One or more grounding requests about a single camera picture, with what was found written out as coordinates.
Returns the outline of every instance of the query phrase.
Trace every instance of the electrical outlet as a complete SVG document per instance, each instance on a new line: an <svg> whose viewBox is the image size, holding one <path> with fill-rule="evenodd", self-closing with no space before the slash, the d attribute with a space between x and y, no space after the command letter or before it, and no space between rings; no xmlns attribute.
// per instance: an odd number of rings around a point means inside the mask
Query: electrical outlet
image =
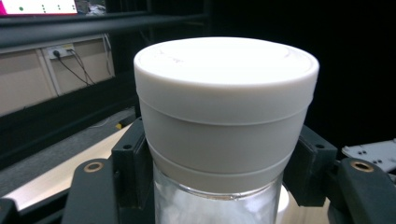
<svg viewBox="0 0 396 224"><path fill-rule="evenodd" d="M49 53L50 59L56 59L56 56L53 54L55 50L58 50L59 54L62 57L73 56L73 53L69 50L75 50L73 44L63 44L52 47L47 47L47 52Z"/></svg>

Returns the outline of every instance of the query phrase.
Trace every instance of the clear jar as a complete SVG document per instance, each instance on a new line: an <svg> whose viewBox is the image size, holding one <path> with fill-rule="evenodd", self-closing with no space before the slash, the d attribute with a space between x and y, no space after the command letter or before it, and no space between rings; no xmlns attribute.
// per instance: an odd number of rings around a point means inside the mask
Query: clear jar
<svg viewBox="0 0 396 224"><path fill-rule="evenodd" d="M248 192L220 194L178 184L154 164L157 224L274 224L282 175Z"/></svg>

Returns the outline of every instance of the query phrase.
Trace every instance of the black background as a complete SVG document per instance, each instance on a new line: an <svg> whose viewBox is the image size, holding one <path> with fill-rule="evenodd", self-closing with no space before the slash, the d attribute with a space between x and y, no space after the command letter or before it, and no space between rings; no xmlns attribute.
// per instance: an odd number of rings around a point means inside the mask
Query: black background
<svg viewBox="0 0 396 224"><path fill-rule="evenodd" d="M270 40L316 56L305 124L336 147L396 137L391 1L214 1L212 35Z"/></svg>

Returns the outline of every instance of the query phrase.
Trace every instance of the white lid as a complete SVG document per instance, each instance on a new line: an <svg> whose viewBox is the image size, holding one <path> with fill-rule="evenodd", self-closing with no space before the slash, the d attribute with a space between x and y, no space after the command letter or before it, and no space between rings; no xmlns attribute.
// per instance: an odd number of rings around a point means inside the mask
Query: white lid
<svg viewBox="0 0 396 224"><path fill-rule="evenodd" d="M142 49L134 75L161 171L194 189L242 192L283 172L313 99L318 61L273 42L205 37Z"/></svg>
<svg viewBox="0 0 396 224"><path fill-rule="evenodd" d="M134 68L140 100L158 111L194 122L233 125L283 119L306 109L318 61L273 42L206 37L145 48L136 54ZM225 116L224 110L230 113Z"/></svg>

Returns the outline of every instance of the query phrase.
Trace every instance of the floor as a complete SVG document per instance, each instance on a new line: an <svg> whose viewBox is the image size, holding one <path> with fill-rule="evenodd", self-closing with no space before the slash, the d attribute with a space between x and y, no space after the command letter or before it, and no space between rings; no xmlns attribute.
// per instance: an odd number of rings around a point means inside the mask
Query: floor
<svg viewBox="0 0 396 224"><path fill-rule="evenodd" d="M124 109L86 130L76 133L2 170L0 172L0 197L115 133L119 130L116 127L119 121L130 116L134 116L134 110L132 108Z"/></svg>

